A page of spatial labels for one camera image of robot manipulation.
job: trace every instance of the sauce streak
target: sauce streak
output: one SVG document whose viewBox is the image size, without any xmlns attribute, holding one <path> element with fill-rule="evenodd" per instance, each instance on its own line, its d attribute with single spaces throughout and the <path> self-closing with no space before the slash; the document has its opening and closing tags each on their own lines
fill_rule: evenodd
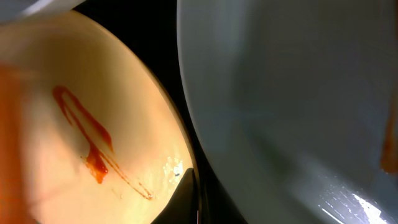
<svg viewBox="0 0 398 224">
<path fill-rule="evenodd" d="M 81 125 L 80 121 L 76 117 L 76 115 L 73 113 L 73 111 L 70 109 L 70 107 L 66 104 L 65 100 L 62 98 L 62 96 L 65 94 L 67 95 L 75 105 L 78 111 L 80 111 L 84 117 L 89 121 L 91 125 L 93 125 L 94 129 L 97 131 L 97 133 L 101 136 L 102 140 L 106 143 L 106 145 L 109 147 L 109 150 L 113 153 L 113 147 L 112 147 L 112 139 L 111 135 L 107 132 L 107 130 L 99 123 L 97 120 L 94 119 L 94 117 L 81 105 L 79 102 L 78 98 L 73 95 L 66 87 L 64 86 L 56 86 L 53 91 L 52 91 L 53 97 L 55 101 L 58 103 L 63 115 L 66 117 L 70 125 L 72 124 L 71 119 L 68 116 L 68 113 L 72 117 L 72 120 L 76 123 L 78 129 L 81 131 L 81 133 L 84 135 L 85 139 L 88 141 L 88 144 L 90 145 L 90 151 L 88 153 L 88 156 L 86 158 L 82 158 L 86 161 L 86 166 L 89 168 L 90 173 L 93 175 L 93 177 L 96 179 L 97 183 L 102 184 L 104 181 L 105 175 L 108 173 L 108 169 L 105 166 L 105 163 L 103 159 L 106 161 L 106 163 L 109 164 L 109 166 L 112 167 L 122 178 L 125 183 L 127 183 L 131 188 L 133 188 L 137 193 L 139 193 L 141 196 L 148 200 L 152 200 L 153 195 L 152 192 L 148 189 L 146 189 L 141 183 L 138 183 L 140 187 L 144 189 L 144 191 L 138 190 L 137 187 L 134 187 L 131 183 L 131 181 L 128 179 L 127 175 L 124 174 L 121 170 L 119 165 L 108 155 L 105 153 L 101 152 L 97 146 L 94 144 L 94 142 L 90 139 L 90 137 L 87 135 L 87 132 Z"/>
<path fill-rule="evenodd" d="M 395 124 L 397 118 L 396 94 L 393 94 L 390 104 L 390 112 L 387 120 L 386 135 L 382 148 L 380 168 L 388 174 L 398 173 L 397 163 L 397 140 L 395 134 Z"/>
</svg>

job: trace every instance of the black background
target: black background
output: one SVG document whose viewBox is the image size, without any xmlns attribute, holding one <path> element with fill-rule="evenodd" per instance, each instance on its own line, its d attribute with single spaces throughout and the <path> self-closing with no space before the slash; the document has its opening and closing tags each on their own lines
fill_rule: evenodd
<svg viewBox="0 0 398 224">
<path fill-rule="evenodd" d="M 193 206 L 164 223 L 196 223 L 197 210 L 201 223 L 245 223 L 211 170 L 188 112 L 178 63 L 177 0 L 87 0 L 75 10 L 112 32 L 152 70 L 185 125 L 194 158 Z"/>
</svg>

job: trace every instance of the plate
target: plate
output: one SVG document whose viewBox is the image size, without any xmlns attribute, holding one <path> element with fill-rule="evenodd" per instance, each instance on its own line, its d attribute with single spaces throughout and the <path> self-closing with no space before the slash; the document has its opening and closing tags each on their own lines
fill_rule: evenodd
<svg viewBox="0 0 398 224">
<path fill-rule="evenodd" d="M 21 103 L 32 216 L 150 223 L 192 161 L 182 124 L 146 66 L 73 11 L 1 27 L 0 60 L 30 71 Z"/>
<path fill-rule="evenodd" d="M 380 169 L 397 87 L 393 1 L 178 2 L 188 108 L 248 223 L 395 223 Z"/>
</svg>

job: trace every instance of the white plate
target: white plate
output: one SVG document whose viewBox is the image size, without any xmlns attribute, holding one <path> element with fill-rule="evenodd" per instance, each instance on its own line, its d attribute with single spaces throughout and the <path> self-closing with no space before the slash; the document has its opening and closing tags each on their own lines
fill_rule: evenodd
<svg viewBox="0 0 398 224">
<path fill-rule="evenodd" d="M 24 175 L 34 218 L 150 223 L 192 162 L 178 116 L 145 65 L 77 12 L 1 27 L 0 60 L 34 72 L 22 99 Z M 61 96 L 65 107 L 53 96 L 63 88 L 71 92 Z M 113 153 L 73 95 L 107 130 Z M 66 116 L 62 108 L 69 108 Z M 83 133 L 109 160 L 102 184 L 86 166 L 90 145 Z"/>
<path fill-rule="evenodd" d="M 249 223 L 398 218 L 396 177 L 379 168 L 398 74 L 394 4 L 178 2 L 194 126 Z"/>
</svg>

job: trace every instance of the dark surface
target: dark surface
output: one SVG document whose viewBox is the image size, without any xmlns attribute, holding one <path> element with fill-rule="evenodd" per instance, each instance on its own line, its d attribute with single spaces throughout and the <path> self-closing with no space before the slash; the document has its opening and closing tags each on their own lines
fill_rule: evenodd
<svg viewBox="0 0 398 224">
<path fill-rule="evenodd" d="M 194 173 L 190 178 L 194 181 L 191 185 L 182 182 L 184 187 L 178 187 L 173 197 L 181 199 L 178 195 L 192 194 L 184 202 L 192 207 L 182 210 L 180 218 L 170 223 L 196 223 L 196 211 L 200 223 L 245 223 L 210 168 L 188 112 L 177 53 L 177 1 L 88 0 L 75 10 L 112 32 L 153 71 L 185 125 L 193 148 Z M 170 218 L 165 213 L 161 215 L 163 223 L 175 217 L 173 205 L 178 207 L 181 203 L 170 201 L 167 210 L 173 212 L 169 213 Z"/>
</svg>

